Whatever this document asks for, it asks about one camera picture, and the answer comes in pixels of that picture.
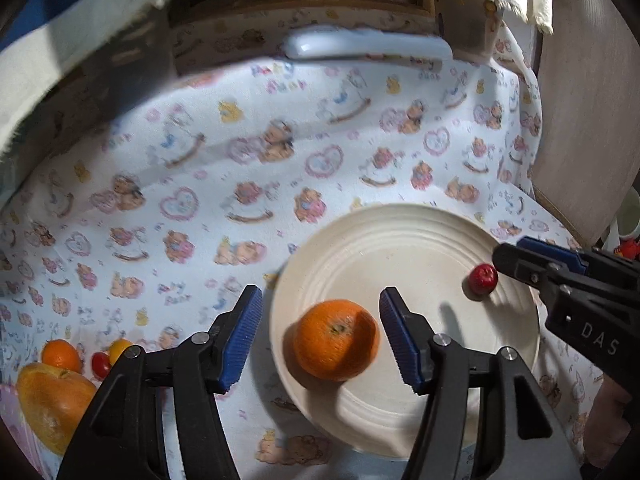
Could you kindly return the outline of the person's right hand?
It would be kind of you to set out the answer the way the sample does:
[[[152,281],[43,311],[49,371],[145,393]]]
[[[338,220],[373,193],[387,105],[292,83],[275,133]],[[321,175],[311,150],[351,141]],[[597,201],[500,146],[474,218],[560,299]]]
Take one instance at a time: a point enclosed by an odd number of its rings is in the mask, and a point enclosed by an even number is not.
[[[631,395],[608,375],[594,398],[584,433],[586,461],[604,469],[620,450],[630,431],[623,418]]]

